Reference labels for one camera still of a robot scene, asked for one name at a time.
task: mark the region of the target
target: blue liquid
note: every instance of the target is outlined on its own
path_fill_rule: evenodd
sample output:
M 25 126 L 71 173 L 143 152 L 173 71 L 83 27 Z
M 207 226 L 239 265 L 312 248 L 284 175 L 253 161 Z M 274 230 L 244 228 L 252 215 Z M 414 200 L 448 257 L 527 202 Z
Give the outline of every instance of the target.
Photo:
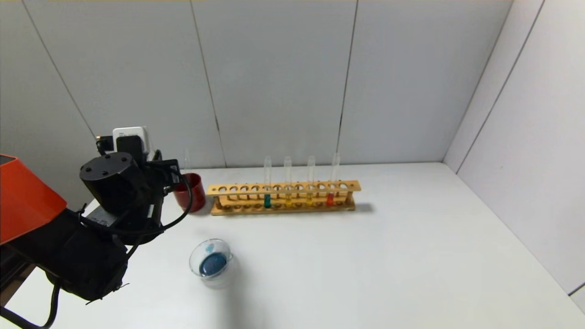
M 207 256 L 199 265 L 199 273 L 203 276 L 210 276 L 221 272 L 228 260 L 220 252 L 214 252 Z
M 270 194 L 264 195 L 264 208 L 270 208 Z

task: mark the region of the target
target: black cable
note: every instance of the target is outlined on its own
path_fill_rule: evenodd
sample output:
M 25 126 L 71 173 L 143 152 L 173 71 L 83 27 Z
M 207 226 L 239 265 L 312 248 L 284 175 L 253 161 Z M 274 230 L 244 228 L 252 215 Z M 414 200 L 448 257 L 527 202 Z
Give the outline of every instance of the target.
M 53 286 L 53 294 L 51 296 L 51 310 L 49 311 L 49 318 L 47 319 L 47 323 L 45 323 L 43 326 L 39 327 L 38 325 L 26 321 L 20 315 L 6 309 L 4 306 L 0 308 L 0 315 L 23 329 L 49 329 L 57 317 L 57 304 L 59 302 L 58 300 L 60 290 L 61 283 L 56 282 Z
M 183 176 L 179 171 L 174 170 L 172 168 L 166 167 L 166 166 L 162 166 L 159 164 L 155 164 L 155 163 L 145 163 L 145 166 L 150 166 L 153 168 L 159 168 L 159 169 L 163 169 L 163 170 L 167 170 L 170 173 L 173 173 L 175 175 L 178 175 L 181 180 L 183 181 L 183 183 L 185 184 L 185 187 L 187 188 L 187 192 L 189 193 L 189 203 L 187 204 L 187 208 L 185 208 L 185 211 L 183 211 L 183 213 L 174 221 L 172 221 L 171 223 L 164 225 L 162 227 L 159 228 L 152 228 L 152 229 L 144 229 L 141 231 L 128 231 L 125 229 L 118 229 L 118 228 L 111 228 L 111 227 L 106 227 L 100 224 L 97 224 L 96 222 L 90 221 L 89 219 L 79 216 L 79 220 L 89 226 L 89 227 L 93 227 L 95 229 L 101 230 L 103 232 L 107 232 L 110 234 L 118 234 L 118 235 L 124 235 L 124 236 L 137 236 L 137 235 L 151 235 L 151 234 L 158 234 L 161 232 L 166 231 L 167 229 L 177 225 L 180 221 L 183 220 L 183 218 L 185 218 L 188 214 L 189 214 L 189 210 L 191 210 L 191 206 L 193 205 L 193 192 L 191 191 L 191 185 L 189 184 L 189 181 L 185 178 L 185 176 Z
M 576 287 L 575 289 L 573 289 L 573 291 L 569 293 L 569 297 L 572 296 L 573 294 L 575 294 L 576 292 L 578 292 L 583 287 L 585 287 L 585 282 L 583 282 L 579 287 Z

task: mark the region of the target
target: test tube rack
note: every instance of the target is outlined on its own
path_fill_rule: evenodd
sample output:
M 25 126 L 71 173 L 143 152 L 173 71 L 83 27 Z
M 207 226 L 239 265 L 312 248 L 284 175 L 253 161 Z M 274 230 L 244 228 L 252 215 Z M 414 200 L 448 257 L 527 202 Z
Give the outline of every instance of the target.
M 298 181 L 292 189 L 285 189 L 284 183 L 265 184 L 221 184 L 210 185 L 207 195 L 214 198 L 211 214 L 218 215 L 252 215 L 280 213 L 312 213 L 323 211 L 353 211 L 356 204 L 353 192 L 361 191 L 357 180 L 338 180 L 335 182 L 316 181 L 313 189 L 311 183 Z M 307 204 L 307 192 L 312 193 L 312 204 Z M 327 194 L 333 193 L 333 205 L 327 205 Z M 264 207 L 264 195 L 271 195 L 271 207 Z M 285 194 L 291 194 L 292 205 L 285 204 Z

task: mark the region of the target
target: wall seam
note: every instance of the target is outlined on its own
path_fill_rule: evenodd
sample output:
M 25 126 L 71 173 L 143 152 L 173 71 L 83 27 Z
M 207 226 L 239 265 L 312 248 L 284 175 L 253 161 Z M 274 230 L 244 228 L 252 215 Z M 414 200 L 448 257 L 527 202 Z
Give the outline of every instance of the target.
M 83 113 L 81 113 L 81 110 L 79 109 L 79 105 L 77 105 L 77 102 L 75 101 L 75 98 L 73 98 L 73 95 L 71 93 L 71 91 L 69 90 L 69 87 L 67 86 L 67 84 L 65 83 L 65 79 L 63 78 L 63 76 L 61 75 L 61 72 L 59 71 L 59 68 L 57 68 L 57 64 L 55 63 L 55 61 L 53 60 L 53 56 L 51 56 L 51 53 L 49 52 L 49 48 L 47 48 L 47 45 L 45 44 L 43 38 L 40 35 L 39 29 L 37 28 L 34 20 L 33 20 L 33 16 L 30 14 L 29 12 L 29 8 L 26 6 L 26 3 L 24 0 L 20 0 L 20 2 L 22 3 L 22 5 L 25 7 L 25 11 L 26 14 L 28 15 L 31 24 L 33 25 L 33 28 L 35 29 L 35 32 L 37 33 L 37 36 L 39 37 L 39 40 L 41 42 L 41 44 L 43 45 L 44 51 L 46 51 L 49 60 L 51 61 L 51 64 L 53 64 L 53 67 L 55 68 L 55 71 L 57 72 L 57 75 L 59 76 L 59 79 L 61 79 L 61 82 L 63 83 L 63 86 L 65 86 L 65 90 L 67 90 L 67 94 L 69 95 L 69 97 L 71 98 L 71 101 L 73 102 L 73 105 L 75 105 L 75 108 L 77 109 L 77 112 L 79 113 L 79 115 L 81 116 L 81 119 L 83 120 L 83 122 L 85 123 L 85 126 L 87 127 L 87 129 L 90 131 L 91 137 L 93 139 L 95 139 L 95 134 L 94 132 L 91 130 L 90 125 L 87 123 L 87 120 L 85 119 L 85 117 L 83 116 Z
M 349 78 L 349 65 L 352 62 L 352 50 L 353 50 L 353 37 L 356 33 L 356 21 L 357 21 L 357 6 L 360 0 L 356 0 L 356 10 L 353 14 L 353 28 L 352 28 L 352 39 L 349 43 L 349 56 L 347 58 L 347 71 L 345 72 L 345 85 L 343 86 L 343 100 L 341 102 L 341 115 L 339 116 L 339 129 L 337 133 L 337 146 L 335 152 L 339 152 L 339 140 L 341 139 L 341 124 L 343 122 L 343 110 L 345 108 L 345 96 L 347 94 L 347 80 Z
M 484 126 L 486 125 L 487 120 L 490 118 L 492 111 L 494 111 L 495 105 L 498 103 L 498 100 L 500 99 L 500 96 L 501 96 L 502 92 L 504 91 L 504 88 L 508 84 L 508 80 L 510 79 L 510 76 L 512 76 L 512 72 L 516 68 L 516 64 L 518 63 L 518 60 L 519 60 L 520 56 L 522 55 L 522 52 L 524 51 L 524 47 L 526 46 L 526 43 L 528 42 L 528 39 L 530 38 L 530 34 L 532 33 L 534 26 L 536 25 L 536 21 L 538 20 L 538 16 L 541 14 L 541 10 L 542 10 L 542 7 L 544 6 L 545 2 L 546 2 L 546 0 L 542 0 L 541 6 L 538 8 L 538 11 L 536 12 L 536 16 L 534 17 L 534 20 L 532 21 L 532 25 L 530 26 L 530 30 L 528 30 L 528 34 L 526 34 L 526 39 L 524 39 L 522 47 L 520 47 L 520 51 L 518 52 L 518 55 L 516 56 L 516 59 L 514 60 L 514 64 L 512 65 L 510 72 L 508 72 L 508 75 L 506 76 L 506 80 L 504 80 L 504 84 L 500 88 L 500 92 L 498 92 L 498 95 L 495 98 L 494 104 L 492 104 L 490 111 L 487 113 L 485 120 L 483 121 L 483 123 L 481 124 L 481 127 L 477 131 L 477 134 L 476 134 L 475 138 L 473 139 L 471 146 L 469 146 L 469 149 L 467 150 L 467 153 L 465 154 L 463 161 L 461 161 L 459 168 L 455 172 L 456 174 L 459 174 L 459 171 L 461 170 L 461 168 L 465 164 L 465 160 L 467 160 L 467 157 L 468 157 L 469 153 L 471 152 L 471 150 L 473 149 L 473 146 L 475 145 L 477 138 L 481 134 L 481 131 L 483 130 Z
M 205 64 L 205 56 L 203 55 L 203 45 L 201 44 L 201 38 L 199 37 L 199 28 L 197 27 L 197 19 L 195 18 L 195 8 L 193 7 L 193 1 L 190 0 L 189 4 L 191 5 L 191 13 L 193 14 L 193 24 L 195 25 L 195 33 L 197 34 L 197 43 L 199 44 L 199 52 L 201 53 L 201 60 L 203 61 L 203 70 L 205 71 L 205 79 L 207 80 L 207 88 L 209 89 L 209 97 L 211 99 L 211 108 L 214 111 L 215 126 L 218 130 L 219 145 L 221 147 L 221 154 L 223 156 L 223 164 L 227 168 L 228 161 L 226 160 L 225 151 L 223 149 L 223 142 L 221 139 L 221 130 L 219 130 L 218 115 L 217 115 L 217 112 L 215 111 L 214 95 L 211 92 L 211 83 L 209 82 L 209 75 L 207 74 L 207 65 Z

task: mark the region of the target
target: clear glass tube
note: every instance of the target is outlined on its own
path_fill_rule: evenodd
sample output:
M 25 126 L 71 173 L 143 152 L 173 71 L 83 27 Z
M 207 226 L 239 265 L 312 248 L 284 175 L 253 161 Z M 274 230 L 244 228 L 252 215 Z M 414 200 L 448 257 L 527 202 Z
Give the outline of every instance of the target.
M 315 188 L 315 157 L 310 156 L 307 161 L 307 205 L 313 205 L 313 192 Z
M 331 188 L 332 187 L 331 184 L 337 180 L 337 176 L 339 174 L 339 162 L 340 162 L 339 153 L 335 153 L 333 155 L 333 161 L 331 161 L 331 179 L 329 180 L 329 188 Z M 328 206 L 333 205 L 333 197 L 334 197 L 333 192 L 330 192 L 327 194 L 327 205 Z
M 287 194 L 284 195 L 284 203 L 287 207 L 293 206 L 293 195 L 290 193 L 293 189 L 293 177 L 291 174 L 291 167 L 293 162 L 291 161 L 291 157 L 287 156 L 284 158 L 284 188 L 286 189 Z
M 270 190 L 271 190 L 271 179 L 270 179 L 270 172 L 272 171 L 272 160 L 270 156 L 266 156 L 264 158 L 264 189 L 267 191 L 267 194 L 264 195 L 264 208 L 270 208 L 272 205 L 270 203 Z

